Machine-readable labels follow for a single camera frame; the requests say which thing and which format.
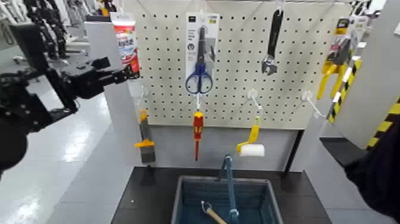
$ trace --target tiled floor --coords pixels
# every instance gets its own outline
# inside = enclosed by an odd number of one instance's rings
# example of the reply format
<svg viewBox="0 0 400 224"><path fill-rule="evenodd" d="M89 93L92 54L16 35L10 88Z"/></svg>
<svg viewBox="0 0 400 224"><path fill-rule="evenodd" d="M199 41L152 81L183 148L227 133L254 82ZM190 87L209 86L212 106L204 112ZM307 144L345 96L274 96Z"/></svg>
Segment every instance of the tiled floor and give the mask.
<svg viewBox="0 0 400 224"><path fill-rule="evenodd" d="M322 144L306 173L324 205L332 223L395 224L366 205L356 186L347 180L344 171Z"/></svg>
<svg viewBox="0 0 400 224"><path fill-rule="evenodd" d="M11 55L18 52L7 50ZM18 68L10 58L2 64ZM29 91L48 108L60 106L44 78L32 82ZM79 113L30 134L25 158L1 179L0 223L45 223L110 123L106 100L100 95L81 103Z"/></svg>

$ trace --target white pegboard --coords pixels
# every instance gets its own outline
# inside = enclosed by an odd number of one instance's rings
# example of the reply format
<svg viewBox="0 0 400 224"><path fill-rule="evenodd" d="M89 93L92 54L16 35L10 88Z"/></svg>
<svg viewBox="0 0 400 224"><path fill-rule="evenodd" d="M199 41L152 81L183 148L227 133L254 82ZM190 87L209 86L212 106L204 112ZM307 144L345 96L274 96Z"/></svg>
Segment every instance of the white pegboard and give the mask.
<svg viewBox="0 0 400 224"><path fill-rule="evenodd" d="M220 33L214 87L202 96L205 126L251 127L256 108L246 95L258 91L264 107L261 127L305 129L313 112L300 96L313 92L338 18L350 7L342 2L287 2L276 49L278 73L260 72L271 18L280 2L208 1L202 8L219 13ZM192 125L196 99L185 89L186 12L198 2L126 1L135 15L139 59L149 90L144 107L152 125Z"/></svg>

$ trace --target yellow paint roller handle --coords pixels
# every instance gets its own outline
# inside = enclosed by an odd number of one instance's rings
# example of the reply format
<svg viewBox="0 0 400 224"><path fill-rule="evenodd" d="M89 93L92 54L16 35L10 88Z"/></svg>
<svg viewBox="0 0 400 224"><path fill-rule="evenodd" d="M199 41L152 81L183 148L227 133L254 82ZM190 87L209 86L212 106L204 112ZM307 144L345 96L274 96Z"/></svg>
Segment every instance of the yellow paint roller handle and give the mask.
<svg viewBox="0 0 400 224"><path fill-rule="evenodd" d="M333 99L337 93L337 91L339 91L340 85L342 84L342 80L343 80L343 76L346 73L346 69L347 69L347 63L339 66L339 71L337 73L337 79L336 79L336 83L332 88L332 91L330 92L330 98Z"/></svg>
<svg viewBox="0 0 400 224"><path fill-rule="evenodd" d="M336 70L337 67L338 67L337 65L333 64L325 72L324 76L322 77L321 83L320 83L320 89L318 90L317 99L321 99L322 96L324 95L324 90L325 90L326 83L328 82L328 78Z"/></svg>
<svg viewBox="0 0 400 224"><path fill-rule="evenodd" d="M253 125L253 127L251 127L249 139L246 142L242 142L242 143L237 144L236 145L236 151L238 151L240 153L241 150L242 150L242 146L244 146L246 144L254 143L255 141L257 141L259 132L260 132L260 117L256 116L255 117L255 121L254 121L254 125Z"/></svg>
<svg viewBox="0 0 400 224"><path fill-rule="evenodd" d="M210 215L217 223L227 224L217 213L215 213L211 208L206 210L207 214Z"/></svg>
<svg viewBox="0 0 400 224"><path fill-rule="evenodd" d="M247 140L248 143L254 143L255 141L257 141L259 131L260 131L260 117L256 116L254 125L253 125L253 127L251 127L249 140Z"/></svg>

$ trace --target screwdriver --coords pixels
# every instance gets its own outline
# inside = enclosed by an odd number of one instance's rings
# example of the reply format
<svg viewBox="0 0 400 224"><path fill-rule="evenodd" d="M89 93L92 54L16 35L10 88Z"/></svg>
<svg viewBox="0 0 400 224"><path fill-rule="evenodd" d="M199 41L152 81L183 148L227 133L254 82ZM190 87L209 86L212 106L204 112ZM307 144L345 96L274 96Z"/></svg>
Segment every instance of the screwdriver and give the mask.
<svg viewBox="0 0 400 224"><path fill-rule="evenodd" d="M195 160L199 158L199 142L201 140L201 131L203 128L203 113L200 111L195 112L193 119L194 138L195 138Z"/></svg>

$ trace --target blue basket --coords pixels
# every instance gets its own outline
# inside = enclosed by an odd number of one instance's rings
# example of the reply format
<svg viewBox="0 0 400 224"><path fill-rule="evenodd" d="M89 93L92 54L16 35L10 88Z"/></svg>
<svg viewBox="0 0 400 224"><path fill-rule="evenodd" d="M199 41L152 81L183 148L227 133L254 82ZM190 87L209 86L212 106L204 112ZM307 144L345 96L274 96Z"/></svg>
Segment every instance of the blue basket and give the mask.
<svg viewBox="0 0 400 224"><path fill-rule="evenodd" d="M233 179L240 223L283 224L270 181L265 179ZM177 187L171 224L216 224L201 209L201 201L226 222L230 201L228 183L222 179L181 176Z"/></svg>

